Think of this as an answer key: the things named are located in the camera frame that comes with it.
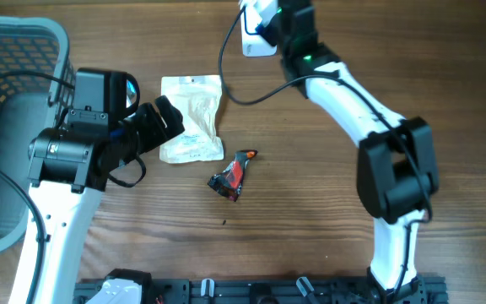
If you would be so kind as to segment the white plastic pouch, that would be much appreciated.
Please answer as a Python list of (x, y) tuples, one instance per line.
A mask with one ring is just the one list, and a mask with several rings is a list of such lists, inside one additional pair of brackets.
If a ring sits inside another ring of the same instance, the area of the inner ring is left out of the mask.
[(222, 96), (220, 77), (164, 76), (161, 94), (181, 113), (185, 131), (160, 146), (159, 158), (168, 164), (222, 160), (224, 146), (215, 124)]

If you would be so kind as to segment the red dark small package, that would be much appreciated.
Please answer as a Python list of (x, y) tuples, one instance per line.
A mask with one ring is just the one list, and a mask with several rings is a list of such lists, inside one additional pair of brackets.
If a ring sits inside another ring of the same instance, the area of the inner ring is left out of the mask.
[(219, 195), (236, 202), (241, 193), (246, 167), (257, 154), (258, 151), (255, 149), (236, 151), (234, 159), (225, 170), (213, 175), (208, 185)]

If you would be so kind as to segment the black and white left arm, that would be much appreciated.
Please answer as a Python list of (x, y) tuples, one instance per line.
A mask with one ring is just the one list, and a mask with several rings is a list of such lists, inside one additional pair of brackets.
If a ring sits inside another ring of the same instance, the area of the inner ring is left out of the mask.
[(33, 209), (26, 228), (11, 296), (12, 303), (69, 303), (90, 223), (112, 171), (184, 131), (183, 116), (162, 95), (142, 103), (126, 72), (80, 68), (73, 105), (53, 128), (30, 145)]

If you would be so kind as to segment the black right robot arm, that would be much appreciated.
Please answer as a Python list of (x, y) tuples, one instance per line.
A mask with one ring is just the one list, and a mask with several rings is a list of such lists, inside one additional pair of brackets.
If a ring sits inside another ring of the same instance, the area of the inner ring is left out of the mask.
[(357, 150), (356, 187), (374, 219), (370, 277), (383, 301), (416, 291), (414, 254), (418, 228), (432, 220), (430, 198), (439, 187), (432, 131), (383, 106), (321, 42), (309, 1), (253, 1), (257, 34), (281, 52), (289, 84), (325, 110)]

